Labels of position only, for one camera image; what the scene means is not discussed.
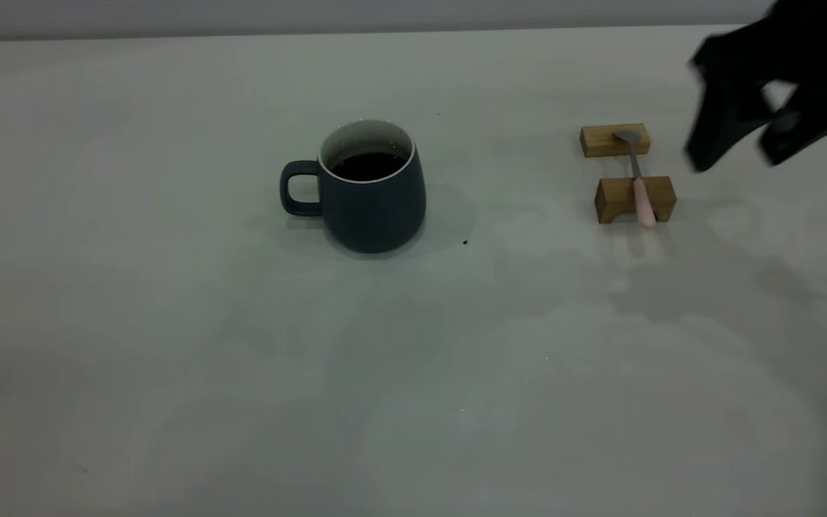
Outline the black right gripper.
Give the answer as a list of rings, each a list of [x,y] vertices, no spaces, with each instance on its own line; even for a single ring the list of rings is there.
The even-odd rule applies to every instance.
[[[691,58],[701,92],[685,151],[696,172],[765,124],[760,148],[771,166],[827,137],[827,1],[777,1],[748,30],[744,78],[723,34],[704,39]],[[775,80],[798,87],[772,118],[762,89]]]

